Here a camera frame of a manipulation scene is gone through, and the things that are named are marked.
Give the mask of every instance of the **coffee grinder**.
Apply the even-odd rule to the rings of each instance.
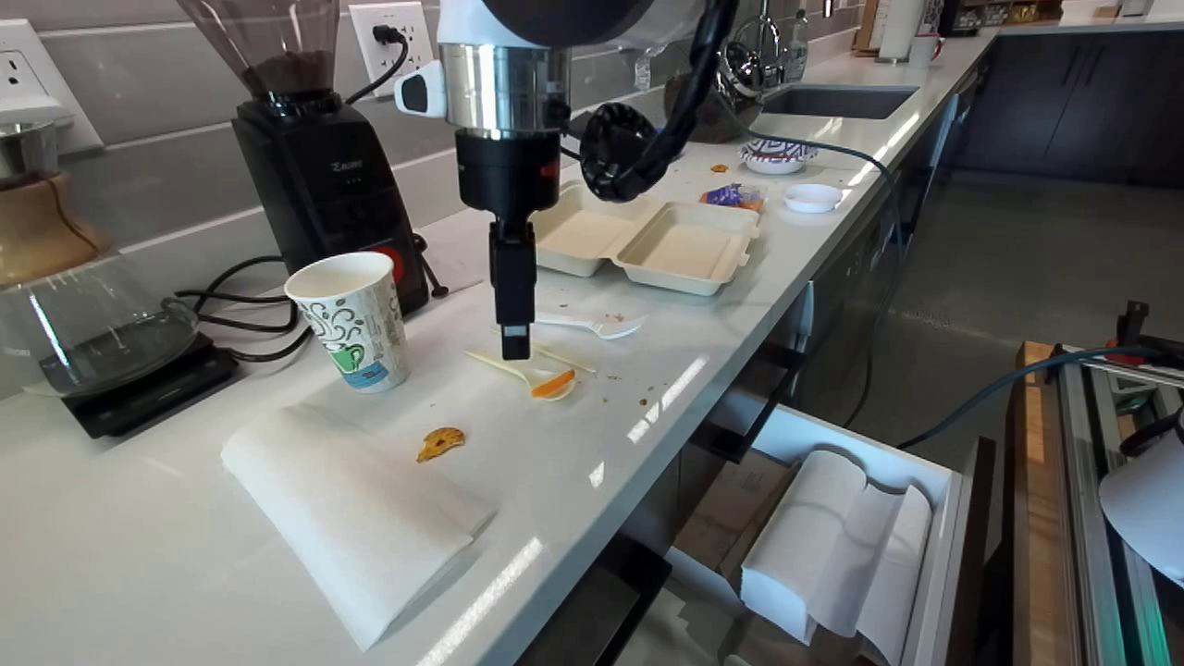
[[[398,263],[404,316],[431,301],[421,241],[372,121],[332,93],[336,0],[182,0],[247,87],[235,135],[270,232],[300,272],[379,247]]]

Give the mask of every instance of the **paper cup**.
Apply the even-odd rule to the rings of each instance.
[[[309,263],[287,281],[287,297],[320,334],[347,389],[380,394],[409,379],[409,337],[389,257],[347,253]]]

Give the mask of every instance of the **power cord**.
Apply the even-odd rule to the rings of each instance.
[[[415,232],[415,253],[417,253],[417,263],[421,263],[421,279],[431,281],[435,288],[435,301],[443,301],[447,297],[447,284],[437,279],[435,263],[431,263],[431,241],[421,241]]]
[[[844,150],[844,146],[824,146],[824,141],[798,141],[798,137],[776,137],[776,135],[751,135],[747,137],[758,137],[758,141],[792,141],[792,146],[805,146],[805,150],[816,150],[816,151],[835,151],[835,156],[853,156],[853,161],[864,161],[869,165],[874,170],[882,170],[886,186],[887,186],[887,209],[896,216],[893,230],[898,227],[898,181],[893,178],[893,170],[867,156],[867,151],[856,151],[856,150]],[[867,364],[864,364],[864,384],[860,384],[860,398],[856,398],[856,406],[848,412],[844,426],[856,426],[860,415],[867,412],[867,399],[874,398],[874,379],[879,379],[879,342],[886,334],[886,318],[887,318],[893,305],[886,306],[882,322],[879,322],[879,334],[869,342],[869,352],[867,352]]]
[[[398,63],[380,76],[380,79],[375,79],[372,87],[362,87],[358,93],[352,93],[343,104],[352,109],[352,104],[358,104],[358,102],[365,102],[375,89],[380,89],[386,81],[391,81],[398,76],[400,76],[400,68],[409,63],[409,36],[398,31],[398,25],[375,25],[375,41],[379,46],[400,46],[400,55],[398,55]]]
[[[251,257],[251,260],[245,260],[245,263],[235,263],[231,272],[221,272],[206,288],[179,288],[176,297],[179,301],[193,301],[193,318],[195,322],[206,322],[206,327],[227,327],[227,329],[245,329],[245,334],[294,334],[294,329],[300,329],[300,311],[296,311],[296,305],[294,301],[287,301],[287,297],[241,297],[241,293],[221,293],[221,284],[231,281],[231,279],[237,279],[237,276],[245,276],[245,272],[251,272],[251,266],[267,266],[267,263],[287,263],[280,257]],[[288,318],[280,322],[280,327],[259,327],[259,322],[245,322],[245,318],[220,318],[220,316],[206,316],[203,306],[210,305],[210,301],[227,301],[227,305],[287,305],[288,306]],[[231,348],[231,355],[235,358],[241,358],[241,364],[279,364],[279,358],[287,358],[287,355],[294,355],[294,352],[300,352],[305,345],[312,342],[312,329],[305,329],[294,345],[287,345],[287,348],[279,348],[279,352],[235,352]]]
[[[856,151],[856,150],[848,150],[848,146],[824,146],[824,141],[805,141],[805,137],[776,137],[776,135],[756,135],[756,131],[747,131],[747,137],[758,137],[758,141],[792,141],[792,146],[807,146],[807,150],[816,150],[816,151],[856,156],[856,161],[879,166],[886,181],[893,181],[893,170],[887,170],[882,161],[874,161],[874,156],[867,156],[867,151]]]
[[[996,398],[999,389],[1009,389],[1014,383],[1030,379],[1030,373],[1044,373],[1055,368],[1076,368],[1076,364],[1092,364],[1092,358],[1112,358],[1112,355],[1140,355],[1140,348],[1084,348],[1084,352],[1061,352],[1061,355],[1047,355],[1044,364],[1030,364],[1019,368],[1009,373],[999,373],[996,383],[988,383],[985,389],[978,389],[967,403],[960,403],[948,417],[940,417],[936,426],[898,440],[896,448],[917,448],[922,440],[945,432],[948,426],[961,422],[967,415],[972,415],[978,406],[988,403],[988,398]]]

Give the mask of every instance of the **paper towel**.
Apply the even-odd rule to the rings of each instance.
[[[362,432],[312,406],[245,426],[221,462],[358,649],[375,649],[490,519],[458,490],[380,459]]]

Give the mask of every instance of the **electrical outlet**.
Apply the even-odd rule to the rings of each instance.
[[[0,121],[65,121],[65,156],[103,150],[26,19],[0,19]]]
[[[391,25],[404,34],[409,41],[409,61],[400,68],[404,76],[437,61],[421,3],[352,3],[347,19],[354,24],[354,36],[358,36],[372,81],[379,81],[400,61],[400,46],[379,46],[375,25]]]

